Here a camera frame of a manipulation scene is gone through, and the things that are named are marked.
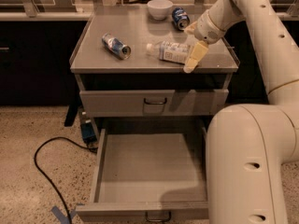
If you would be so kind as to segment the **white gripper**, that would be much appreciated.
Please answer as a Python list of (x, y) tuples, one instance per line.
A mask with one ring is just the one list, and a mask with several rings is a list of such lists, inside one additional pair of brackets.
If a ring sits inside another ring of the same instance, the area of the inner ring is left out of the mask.
[(225, 35), (225, 32), (218, 28), (210, 19), (207, 10), (200, 16), (197, 22), (189, 24), (184, 29), (184, 33), (194, 35), (198, 40), (203, 40), (191, 46), (183, 67), (185, 73), (191, 73), (196, 68), (207, 54), (208, 45), (217, 43)]

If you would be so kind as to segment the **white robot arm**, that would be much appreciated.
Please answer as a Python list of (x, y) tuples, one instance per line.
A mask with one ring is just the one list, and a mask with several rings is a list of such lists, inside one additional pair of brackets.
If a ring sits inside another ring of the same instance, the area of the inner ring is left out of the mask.
[(299, 159), (299, 47), (271, 1), (218, 0), (186, 30), (214, 44), (244, 21), (268, 98), (227, 106), (209, 124), (209, 224), (288, 224), (281, 166)]

